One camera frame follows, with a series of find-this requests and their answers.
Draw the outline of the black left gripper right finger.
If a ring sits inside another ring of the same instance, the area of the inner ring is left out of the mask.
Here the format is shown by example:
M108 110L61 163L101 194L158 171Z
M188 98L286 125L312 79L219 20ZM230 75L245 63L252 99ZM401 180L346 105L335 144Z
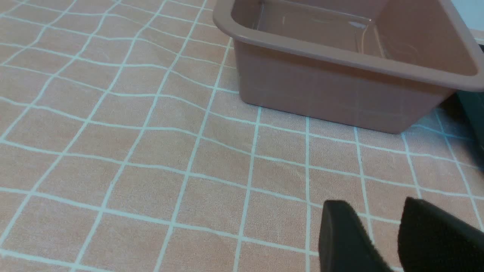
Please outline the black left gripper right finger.
M449 212L407 197L397 252L405 272L482 272L484 235Z

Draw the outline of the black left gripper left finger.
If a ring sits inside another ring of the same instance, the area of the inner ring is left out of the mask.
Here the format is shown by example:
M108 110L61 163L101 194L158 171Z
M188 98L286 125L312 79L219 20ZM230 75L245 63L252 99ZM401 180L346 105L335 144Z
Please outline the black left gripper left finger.
M391 272L359 219L344 200L326 200L318 242L322 272Z

